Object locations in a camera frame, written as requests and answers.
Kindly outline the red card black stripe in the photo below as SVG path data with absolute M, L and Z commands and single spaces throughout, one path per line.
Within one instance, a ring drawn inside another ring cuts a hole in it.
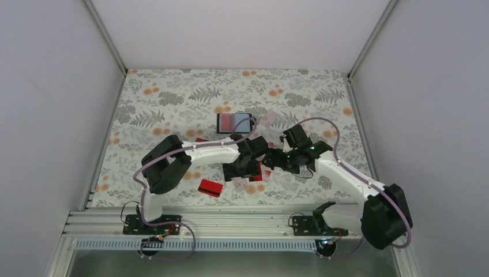
M 209 196 L 219 198 L 222 193 L 223 187 L 223 184 L 213 182 L 208 179 L 202 179 L 198 187 L 198 191 Z

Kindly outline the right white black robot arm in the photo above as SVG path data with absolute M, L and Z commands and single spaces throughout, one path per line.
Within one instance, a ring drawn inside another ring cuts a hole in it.
M 263 164 L 296 174 L 301 167 L 330 179 L 353 197 L 354 204 L 322 204 L 313 211 L 312 226 L 326 235 L 333 229 L 360 233 L 377 249 L 406 248 L 412 241 L 413 222 L 404 191 L 396 184 L 384 185 L 349 166 L 337 153 L 337 145 L 312 142 L 301 125 L 284 131 L 284 149 L 272 148 Z

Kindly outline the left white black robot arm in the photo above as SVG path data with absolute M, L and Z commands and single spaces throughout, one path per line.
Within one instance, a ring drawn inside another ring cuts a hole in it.
M 225 181 L 260 175 L 258 158 L 269 149 L 259 136 L 232 134 L 217 141 L 188 142 L 170 135 L 160 142 L 141 161 L 142 167 L 133 179 L 143 187 L 139 204 L 138 227 L 147 234 L 160 227 L 164 202 L 161 198 L 175 189 L 189 168 L 207 164 L 221 164 Z

